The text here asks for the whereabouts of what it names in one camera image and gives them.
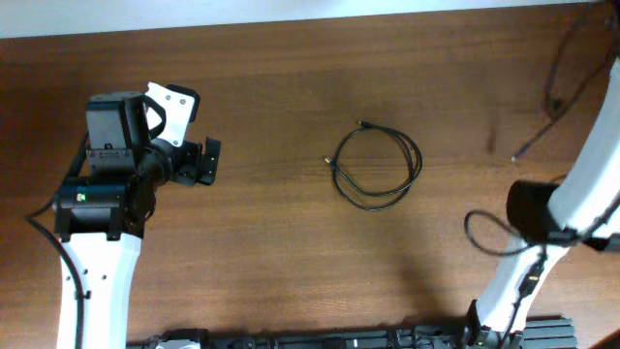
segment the black cable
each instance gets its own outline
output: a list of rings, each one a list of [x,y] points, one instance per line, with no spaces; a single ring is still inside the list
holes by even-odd
[[[493,214],[491,212],[488,212],[488,211],[485,211],[483,209],[473,209],[473,210],[467,212],[467,214],[465,215],[465,219],[463,221],[463,226],[465,228],[465,236],[474,245],[474,247],[476,247],[482,253],[485,253],[485,254],[490,255],[490,256],[495,256],[495,257],[510,257],[510,256],[516,256],[517,254],[519,254],[519,253],[521,253],[521,252],[523,252],[525,250],[528,250],[528,249],[530,249],[530,248],[535,246],[533,244],[528,244],[528,245],[526,245],[524,247],[517,248],[517,249],[515,249],[513,251],[499,251],[499,250],[493,250],[493,249],[490,249],[488,247],[482,246],[476,240],[476,238],[474,238],[474,234],[472,233],[472,229],[469,226],[472,217],[474,217],[476,215],[479,215],[479,216],[482,216],[484,218],[487,218],[491,222],[497,224],[505,232],[509,233],[510,235],[512,235],[514,237],[520,237],[521,234],[517,230],[515,230],[513,227],[511,227],[510,225],[502,222],[495,214]]]
[[[372,124],[372,123],[366,122],[366,121],[360,121],[359,125],[361,126],[360,129],[357,129],[354,132],[352,132],[349,135],[347,135],[347,137],[345,137],[342,140],[342,142],[338,145],[338,147],[336,148],[336,152],[335,152],[335,154],[333,156],[333,159],[329,159],[329,158],[325,159],[325,161],[331,166],[331,173],[332,173],[333,184],[336,187],[336,189],[338,190],[338,192],[340,193],[340,195],[342,195],[343,198],[345,198],[349,203],[351,203],[353,206],[355,206],[357,208],[360,208],[360,209],[363,209],[363,210],[367,210],[367,211],[378,211],[378,210],[383,210],[383,209],[390,208],[390,207],[396,205],[399,201],[401,201],[405,197],[405,195],[407,195],[407,193],[409,192],[409,189],[411,189],[412,184],[414,183],[416,178],[418,178],[419,173],[422,170],[422,153],[419,150],[418,145],[414,142],[414,140],[412,140],[409,136],[405,135],[404,133],[402,133],[400,131],[397,131],[397,130],[394,130],[394,129],[390,129],[388,127],[383,127],[383,126],[375,125],[375,124]],[[406,182],[404,182],[403,184],[401,184],[400,186],[398,186],[398,187],[396,187],[394,189],[387,190],[387,191],[381,191],[381,192],[365,191],[365,190],[359,188],[359,186],[357,186],[349,178],[349,176],[344,171],[342,171],[342,169],[340,169],[340,167],[338,166],[338,158],[340,157],[340,151],[342,150],[344,145],[347,143],[347,141],[350,140],[355,135],[358,135],[358,134],[360,134],[362,132],[366,132],[366,131],[370,131],[370,130],[381,131],[381,132],[384,132],[384,133],[392,136],[405,149],[405,158],[407,160],[407,167],[408,167],[408,170],[409,170],[409,177],[408,177]],[[411,154],[411,150],[414,151],[414,154],[415,154],[415,157],[416,157],[416,162],[415,163],[414,163],[413,156]],[[393,196],[393,195],[398,195],[398,194],[400,194],[400,195],[398,195],[398,197],[396,197],[394,200],[388,202],[387,204],[381,205],[381,206],[364,206],[362,204],[357,203],[353,199],[351,199],[351,197],[349,197],[349,195],[347,195],[347,193],[345,193],[342,190],[342,188],[340,187],[340,183],[338,182],[338,175],[341,175],[347,181],[347,183],[349,183],[349,185],[351,185],[351,187],[353,187],[359,194],[364,195],[364,196],[374,197],[374,198],[381,198],[381,197]]]
[[[516,320],[516,314],[519,312],[519,307],[521,306],[521,302],[523,301],[523,299],[524,297],[519,295],[519,297],[516,299],[516,302],[513,304],[514,310],[512,311],[511,320],[508,323],[508,327],[506,328],[504,335],[502,335],[502,338],[497,343],[497,349],[502,349],[504,343],[506,343],[506,340],[511,335],[512,326],[514,326],[514,320]]]
[[[86,132],[86,135],[84,135],[84,138],[79,143],[79,149],[77,150],[77,154],[74,157],[74,160],[72,161],[71,166],[69,167],[69,170],[67,171],[67,174],[65,174],[64,178],[79,175],[79,171],[81,170],[81,167],[84,164],[84,160],[86,159],[85,149],[86,149],[87,140],[88,140],[88,132]],[[81,279],[79,278],[78,269],[76,268],[76,265],[71,260],[71,257],[69,257],[69,255],[67,254],[67,251],[62,246],[62,244],[58,241],[58,239],[56,239],[54,235],[50,233],[48,229],[46,229],[46,227],[44,227],[43,225],[41,225],[41,223],[35,220],[35,217],[40,216],[41,214],[45,213],[48,209],[51,208],[51,206],[53,205],[53,200],[54,200],[54,196],[52,195],[51,199],[49,199],[45,205],[43,205],[41,208],[37,209],[36,211],[28,214],[25,217],[25,219],[26,219],[26,222],[28,222],[39,233],[41,233],[41,235],[43,235],[44,238],[46,238],[47,241],[49,241],[49,243],[56,250],[56,252],[58,252],[58,254],[60,255],[60,258],[62,258],[63,262],[67,266],[67,269],[69,270],[69,273],[71,274],[71,277],[74,280],[74,285],[76,287],[76,302],[77,302],[76,345],[75,347],[76,349],[81,349],[82,337],[84,333],[84,290],[81,284]]]
[[[614,17],[615,22],[618,22],[618,4],[616,1],[606,1],[609,2],[614,9]],[[566,31],[562,39],[560,40],[560,44],[555,53],[555,57],[551,63],[549,68],[549,73],[546,78],[546,82],[544,83],[543,90],[543,98],[542,98],[542,109],[546,113],[546,115],[551,119],[549,123],[544,125],[541,130],[539,130],[534,136],[527,141],[524,145],[522,145],[511,157],[513,161],[516,161],[520,156],[525,154],[525,152],[534,144],[538,139],[544,136],[555,124],[560,121],[566,113],[573,107],[574,103],[581,97],[583,91],[588,86],[590,81],[595,78],[598,74],[600,74],[616,56],[617,51],[617,38],[614,40],[613,45],[605,55],[605,59],[601,62],[595,69],[593,69],[577,86],[577,89],[574,91],[571,98],[568,99],[566,103],[560,103],[560,100],[557,98],[552,98],[552,89],[555,84],[556,75],[558,68],[560,66],[560,61],[564,57],[564,53],[568,43],[573,38],[574,34],[580,29],[584,23],[586,23],[587,17],[592,13],[594,9],[598,7],[598,5],[604,4],[605,1],[595,2],[589,4],[587,8],[579,15],[579,17],[571,24],[569,29]]]

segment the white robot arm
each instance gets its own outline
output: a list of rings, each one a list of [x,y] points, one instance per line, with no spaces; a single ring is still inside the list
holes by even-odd
[[[202,154],[200,143],[184,141],[200,96],[175,85],[148,88],[91,98],[91,176],[65,178],[54,198],[54,230],[83,289],[80,300],[62,261],[58,348],[76,346],[78,323],[82,348],[125,348],[132,277],[155,190],[169,180],[210,185],[215,179],[220,143],[207,139]]]
[[[587,141],[565,181],[552,190],[548,202],[543,206],[547,212],[542,214],[551,218],[558,228],[554,234],[556,237],[563,235],[566,243],[547,241],[542,272],[533,276],[536,279],[536,282],[533,282],[534,290],[521,301],[519,287],[524,278],[531,276],[529,272],[540,260],[543,246],[536,245],[522,253],[506,257],[497,269],[496,278],[476,301],[476,313],[481,328],[496,333],[503,333],[507,328],[511,328],[511,333],[523,331],[534,297],[553,266],[566,255],[571,245],[585,242],[602,251],[618,249],[619,130],[620,61],[616,60],[611,69],[603,107]],[[524,238],[512,238],[508,250],[512,251],[527,244]],[[483,343],[483,338],[479,337],[478,343]]]

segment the wooden table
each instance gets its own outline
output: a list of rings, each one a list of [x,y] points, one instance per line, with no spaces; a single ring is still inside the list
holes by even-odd
[[[0,343],[52,348],[60,262],[22,220],[54,191],[86,128],[88,97],[150,80],[201,94],[188,139],[223,143],[212,187],[158,191],[134,276],[129,339],[166,329],[308,331],[414,325],[462,316],[498,260],[463,235],[471,208],[504,214],[518,178],[551,180],[578,154],[605,72],[517,164],[546,122],[548,64],[580,6],[371,16],[0,41]],[[603,15],[596,15],[598,24]],[[560,85],[601,59],[590,25]],[[324,156],[357,120],[406,132],[424,154],[410,194],[365,212],[335,191]],[[387,137],[347,145],[369,189],[406,176]],[[52,215],[42,221],[52,226]],[[477,225],[503,246],[496,228]],[[620,327],[617,256],[579,246],[533,315],[575,320],[582,346]]]

